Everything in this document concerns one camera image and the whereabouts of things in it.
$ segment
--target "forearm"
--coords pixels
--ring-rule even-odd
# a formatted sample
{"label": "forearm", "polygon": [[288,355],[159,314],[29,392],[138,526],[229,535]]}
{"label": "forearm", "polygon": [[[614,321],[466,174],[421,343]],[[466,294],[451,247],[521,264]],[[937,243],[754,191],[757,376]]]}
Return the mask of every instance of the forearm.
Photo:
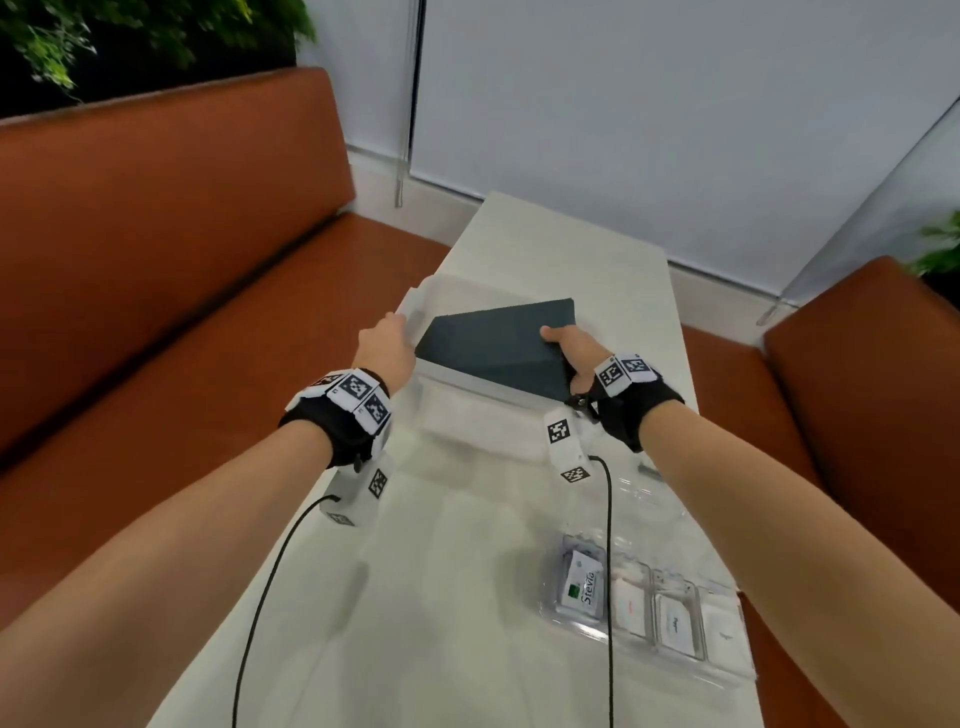
{"label": "forearm", "polygon": [[960,724],[960,618],[892,552],[811,484],[678,403],[653,409],[640,440],[851,726]]}
{"label": "forearm", "polygon": [[0,724],[146,725],[330,457],[290,423],[117,534],[0,633]]}

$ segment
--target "black cable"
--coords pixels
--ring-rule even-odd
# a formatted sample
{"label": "black cable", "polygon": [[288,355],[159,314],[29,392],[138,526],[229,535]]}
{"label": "black cable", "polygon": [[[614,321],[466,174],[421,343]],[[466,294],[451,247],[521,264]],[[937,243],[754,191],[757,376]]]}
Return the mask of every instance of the black cable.
{"label": "black cable", "polygon": [[283,540],[283,546],[280,547],[280,553],[276,555],[274,560],[274,567],[270,569],[270,576],[267,577],[267,585],[263,588],[263,594],[260,595],[260,603],[256,605],[256,612],[253,613],[253,622],[250,625],[250,634],[247,636],[247,646],[243,650],[243,658],[240,660],[240,672],[237,673],[237,686],[233,691],[233,720],[230,723],[233,728],[237,728],[237,708],[240,706],[240,685],[243,683],[243,672],[247,668],[247,658],[250,655],[250,645],[253,644],[253,632],[256,630],[256,623],[260,619],[260,610],[263,609],[263,602],[267,600],[267,592],[270,591],[270,585],[274,583],[274,577],[276,576],[276,569],[280,566],[280,559],[283,558],[283,552],[287,550],[287,544],[290,543],[290,539],[293,538],[294,531],[297,530],[303,519],[307,517],[307,514],[310,513],[314,508],[323,503],[325,500],[340,500],[337,496],[324,496],[314,500],[310,505],[308,505],[303,513],[294,521],[293,527],[287,533],[287,537]]}
{"label": "black cable", "polygon": [[613,728],[613,627],[612,627],[612,608],[610,594],[613,591],[613,580],[611,574],[611,538],[610,534],[613,526],[613,478],[610,475],[610,468],[603,458],[591,455],[590,460],[595,460],[603,466],[604,473],[607,474],[607,593],[604,597],[607,600],[607,670],[610,675],[610,728]]}

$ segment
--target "hand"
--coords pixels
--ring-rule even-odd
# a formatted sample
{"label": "hand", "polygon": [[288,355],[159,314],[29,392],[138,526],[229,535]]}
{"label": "hand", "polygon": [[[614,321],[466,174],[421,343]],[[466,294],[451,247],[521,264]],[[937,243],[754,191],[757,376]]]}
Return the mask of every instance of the hand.
{"label": "hand", "polygon": [[383,379],[392,397],[410,381],[417,358],[407,343],[403,327],[407,317],[388,313],[373,328],[360,331],[360,344],[353,357],[354,369],[369,369]]}
{"label": "hand", "polygon": [[571,395],[582,395],[587,392],[593,384],[593,370],[601,361],[612,355],[610,350],[605,349],[602,344],[579,327],[541,327],[540,336],[543,337],[543,341],[560,344],[566,360],[577,370],[577,375],[570,382]]}

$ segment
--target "sofa backrest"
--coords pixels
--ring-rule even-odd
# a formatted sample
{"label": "sofa backrest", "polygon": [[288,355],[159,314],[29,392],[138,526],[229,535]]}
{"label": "sofa backrest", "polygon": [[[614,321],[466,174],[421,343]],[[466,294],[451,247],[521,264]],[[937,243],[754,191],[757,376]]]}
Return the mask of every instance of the sofa backrest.
{"label": "sofa backrest", "polygon": [[352,198],[320,69],[0,127],[0,450]]}
{"label": "sofa backrest", "polygon": [[960,313],[884,257],[765,344],[830,494],[960,610]]}

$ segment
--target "table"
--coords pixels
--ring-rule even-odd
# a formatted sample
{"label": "table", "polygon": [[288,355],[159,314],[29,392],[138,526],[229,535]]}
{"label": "table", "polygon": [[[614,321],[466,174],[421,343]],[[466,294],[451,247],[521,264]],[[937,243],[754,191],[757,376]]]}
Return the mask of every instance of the table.
{"label": "table", "polygon": [[[601,341],[648,355],[696,406],[660,249],[492,194],[440,271],[536,299],[573,297]],[[538,613],[544,552],[564,510],[551,473],[404,426],[388,447],[396,473],[372,532],[317,518],[292,540],[257,628],[240,725],[606,726],[606,647]],[[595,449],[614,477],[643,477],[618,443]],[[613,533],[638,527],[616,518]],[[703,546],[696,534],[681,541]],[[275,556],[276,547],[154,728],[228,724]],[[618,658],[614,692],[618,726],[762,726],[752,686],[719,691]]]}

